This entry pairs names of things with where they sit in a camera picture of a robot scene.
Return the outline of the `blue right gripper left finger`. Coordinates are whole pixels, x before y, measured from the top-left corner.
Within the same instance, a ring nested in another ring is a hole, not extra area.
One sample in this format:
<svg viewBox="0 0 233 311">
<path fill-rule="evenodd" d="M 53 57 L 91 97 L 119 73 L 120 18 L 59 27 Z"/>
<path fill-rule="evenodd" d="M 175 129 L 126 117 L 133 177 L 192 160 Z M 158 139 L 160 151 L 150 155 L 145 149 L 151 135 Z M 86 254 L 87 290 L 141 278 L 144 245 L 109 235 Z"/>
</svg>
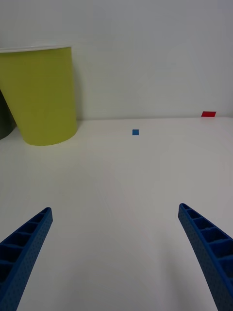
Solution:
<svg viewBox="0 0 233 311">
<path fill-rule="evenodd" d="M 0 311 L 15 311 L 53 222 L 45 208 L 0 243 Z"/>
</svg>

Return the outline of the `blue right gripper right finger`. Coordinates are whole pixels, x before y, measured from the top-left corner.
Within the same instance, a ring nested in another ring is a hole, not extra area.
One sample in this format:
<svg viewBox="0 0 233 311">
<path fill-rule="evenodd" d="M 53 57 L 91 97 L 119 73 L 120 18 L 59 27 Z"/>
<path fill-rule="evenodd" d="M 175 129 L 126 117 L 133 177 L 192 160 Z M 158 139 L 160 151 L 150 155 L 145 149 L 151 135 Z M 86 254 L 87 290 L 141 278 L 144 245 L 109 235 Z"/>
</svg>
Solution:
<svg viewBox="0 0 233 311">
<path fill-rule="evenodd" d="M 179 205 L 178 218 L 194 250 L 215 305 L 233 310 L 233 239 L 188 205 Z"/>
</svg>

